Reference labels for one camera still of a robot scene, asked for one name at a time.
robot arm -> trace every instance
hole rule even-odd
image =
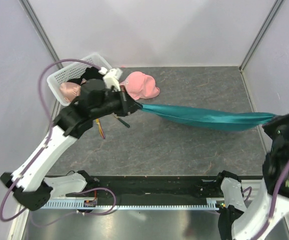
[[[226,171],[218,175],[217,182],[225,203],[218,220],[222,240],[253,240],[262,227],[267,225],[258,238],[265,240],[276,224],[289,213],[288,173],[279,189],[273,216],[268,221],[275,185],[289,160],[289,114],[274,118],[263,129],[272,139],[272,148],[262,166],[260,190],[248,208],[242,198],[241,180],[238,176]]]
[[[118,79],[122,73],[120,69],[107,71],[101,68],[99,72],[104,75],[103,80],[91,79],[82,85],[80,96],[64,107],[55,118],[48,145],[45,145],[44,139],[23,165],[0,177],[8,188],[19,179],[12,190],[13,196],[31,211],[40,209],[50,198],[81,192],[86,187],[89,179],[84,171],[61,177],[46,177],[46,174],[59,157],[85,131],[92,128],[95,119],[112,113],[125,117],[142,108],[141,104],[127,94],[123,86],[119,86]],[[43,151],[38,158],[21,175],[41,149]]]

pink baseball cap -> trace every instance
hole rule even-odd
[[[152,99],[160,93],[155,79],[141,71],[131,73],[120,85],[125,86],[126,91],[134,100]]]

white laundry basket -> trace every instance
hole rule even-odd
[[[112,69],[110,64],[98,53],[93,53],[89,56],[86,56],[82,58],[82,60],[92,63],[98,67],[104,67],[108,70]],[[86,68],[89,67],[90,66],[84,63],[74,62],[48,76],[46,81],[49,85],[49,88],[51,89],[55,98],[60,102],[62,106],[68,106],[69,103],[65,100],[65,97],[62,95],[60,91],[60,84],[65,83],[70,79],[80,78],[81,75],[84,74]]]

teal cloth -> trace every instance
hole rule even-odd
[[[232,113],[188,106],[142,104],[142,111],[194,127],[238,132],[268,123],[276,115],[267,112]]]

white wall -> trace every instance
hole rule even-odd
[[[258,112],[289,111],[289,0],[284,1],[245,70]],[[266,138],[267,149],[270,141]]]
[[[275,0],[29,0],[57,54],[113,66],[238,66]]]
[[[19,1],[0,0],[0,175],[17,169],[46,134],[37,78],[51,62]],[[46,85],[44,92],[51,107],[54,97]],[[0,182],[0,203],[6,191]],[[15,210],[10,197],[4,215]],[[10,225],[0,222],[0,240],[7,239]]]

